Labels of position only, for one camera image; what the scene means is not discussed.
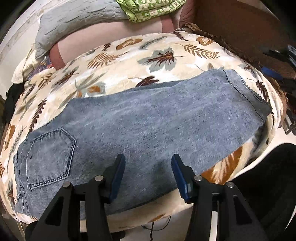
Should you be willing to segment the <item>blue denim jeans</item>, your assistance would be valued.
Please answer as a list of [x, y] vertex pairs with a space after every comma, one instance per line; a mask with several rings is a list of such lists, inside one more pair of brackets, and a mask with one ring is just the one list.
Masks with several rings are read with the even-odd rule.
[[202, 173], [245, 144], [271, 111], [240, 75], [222, 69], [72, 99], [20, 144], [14, 156], [15, 210], [39, 218], [63, 182], [88, 182], [118, 154], [125, 156], [126, 168], [107, 214], [149, 203], [177, 187], [173, 154]]

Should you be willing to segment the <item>black cloth bundle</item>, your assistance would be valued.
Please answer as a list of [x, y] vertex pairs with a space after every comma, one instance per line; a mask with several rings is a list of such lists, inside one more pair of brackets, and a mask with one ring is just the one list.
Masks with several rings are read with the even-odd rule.
[[4, 112], [2, 116], [3, 124], [9, 124], [13, 117], [16, 108], [16, 102], [24, 90], [24, 82], [13, 84], [6, 93], [6, 100], [4, 102]]

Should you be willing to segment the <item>leaf print cream blanket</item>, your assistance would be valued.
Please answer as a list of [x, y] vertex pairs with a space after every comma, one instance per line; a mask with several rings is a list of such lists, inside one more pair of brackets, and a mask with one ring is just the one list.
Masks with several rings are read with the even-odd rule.
[[71, 99], [189, 79], [219, 68], [234, 69], [273, 109], [263, 127], [245, 144], [204, 173], [210, 181], [219, 184], [241, 174], [248, 161], [257, 161], [283, 124], [287, 104], [279, 85], [260, 72], [259, 63], [203, 31], [138, 35], [96, 47], [60, 70], [48, 68], [24, 82], [23, 93], [1, 142], [4, 214], [24, 224], [37, 219], [35, 215], [15, 211], [17, 187], [13, 157], [28, 133], [55, 118]]

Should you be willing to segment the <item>brown cardboard box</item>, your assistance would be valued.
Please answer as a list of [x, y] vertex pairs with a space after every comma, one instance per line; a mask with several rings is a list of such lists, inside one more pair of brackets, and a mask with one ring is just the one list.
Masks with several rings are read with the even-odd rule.
[[282, 24], [271, 14], [240, 1], [196, 1], [194, 23], [203, 31], [222, 37], [226, 43], [242, 51], [286, 78], [295, 78], [288, 63], [263, 51], [282, 50], [295, 45]]

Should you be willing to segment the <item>grey quilted pillow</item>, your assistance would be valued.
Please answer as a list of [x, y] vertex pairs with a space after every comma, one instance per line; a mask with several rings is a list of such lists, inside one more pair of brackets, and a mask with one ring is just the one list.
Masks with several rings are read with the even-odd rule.
[[41, 16], [35, 58], [43, 57], [59, 40], [97, 23], [126, 20], [116, 1], [67, 1]]

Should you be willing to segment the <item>green patterned folded blanket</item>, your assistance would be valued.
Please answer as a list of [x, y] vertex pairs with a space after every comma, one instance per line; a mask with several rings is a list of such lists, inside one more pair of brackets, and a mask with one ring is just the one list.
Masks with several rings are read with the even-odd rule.
[[186, 3], [185, 0], [117, 0], [116, 2], [133, 23], [173, 13]]

